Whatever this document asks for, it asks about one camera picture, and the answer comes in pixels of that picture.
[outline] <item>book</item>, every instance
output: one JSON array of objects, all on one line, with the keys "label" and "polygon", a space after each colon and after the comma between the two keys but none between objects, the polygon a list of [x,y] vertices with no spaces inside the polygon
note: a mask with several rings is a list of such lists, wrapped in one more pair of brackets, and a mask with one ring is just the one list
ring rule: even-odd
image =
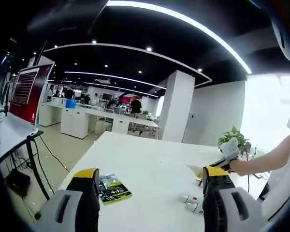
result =
[{"label": "book", "polygon": [[103,204],[117,202],[132,196],[115,174],[99,176],[99,197]]}]

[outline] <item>laptop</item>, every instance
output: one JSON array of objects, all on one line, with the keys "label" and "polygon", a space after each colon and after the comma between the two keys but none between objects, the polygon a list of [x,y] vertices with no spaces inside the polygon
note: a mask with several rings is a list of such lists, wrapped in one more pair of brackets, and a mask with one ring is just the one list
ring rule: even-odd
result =
[{"label": "laptop", "polygon": [[9,113],[0,119],[0,158],[38,133],[37,112],[43,88],[54,64],[22,69],[12,94]]}]

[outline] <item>white floor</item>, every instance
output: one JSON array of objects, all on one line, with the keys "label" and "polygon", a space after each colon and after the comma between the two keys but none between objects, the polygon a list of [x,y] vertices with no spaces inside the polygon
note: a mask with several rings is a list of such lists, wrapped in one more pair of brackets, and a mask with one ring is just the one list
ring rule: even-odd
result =
[{"label": "white floor", "polygon": [[[41,127],[40,130],[44,132],[44,134],[42,134],[42,138],[51,152],[66,166],[68,170],[71,170],[79,159],[85,154],[85,152],[92,146],[92,144],[104,133],[108,126],[109,123],[98,121],[96,130],[84,139],[78,139],[60,133],[60,124],[46,128]],[[139,136],[138,131],[129,131],[128,134]],[[152,138],[152,136],[149,136],[148,132],[144,132],[141,136]],[[51,156],[40,138],[37,138],[36,142],[43,169],[49,182],[53,185],[52,189],[56,191],[57,188],[55,186],[59,186],[61,184],[68,172],[57,162],[55,158]],[[32,143],[32,146],[33,152],[35,153],[36,149],[34,148],[34,143]],[[37,156],[35,156],[35,161],[41,178],[45,180],[43,172],[39,166]],[[10,191],[10,194],[15,208],[20,216],[29,224],[33,224],[35,221],[34,214],[40,210],[40,207],[46,202],[46,198],[39,188],[32,170],[29,168],[24,168],[22,170],[18,168],[18,170],[31,177],[29,192],[27,197],[24,199],[25,202],[23,202],[21,197],[13,191]],[[49,185],[46,181],[43,181],[43,184],[51,197],[53,193]]]}]

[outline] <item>plant on desk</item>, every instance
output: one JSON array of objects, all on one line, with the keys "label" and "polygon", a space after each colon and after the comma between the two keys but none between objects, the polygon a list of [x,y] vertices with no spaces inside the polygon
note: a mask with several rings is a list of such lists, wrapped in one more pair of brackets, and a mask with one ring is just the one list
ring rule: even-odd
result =
[{"label": "plant on desk", "polygon": [[235,126],[232,127],[231,131],[225,132],[223,134],[224,137],[221,137],[218,140],[218,147],[220,148],[222,144],[227,143],[228,141],[230,141],[231,138],[235,137],[237,138],[238,148],[242,155],[245,151],[245,144],[248,139],[245,139],[244,135],[239,130],[237,130]]}]

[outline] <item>blue container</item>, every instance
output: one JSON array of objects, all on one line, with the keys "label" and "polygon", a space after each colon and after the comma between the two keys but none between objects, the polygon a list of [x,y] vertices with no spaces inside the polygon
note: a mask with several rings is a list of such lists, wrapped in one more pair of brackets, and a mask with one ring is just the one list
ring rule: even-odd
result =
[{"label": "blue container", "polygon": [[76,105],[75,99],[67,99],[66,108],[74,109]]}]

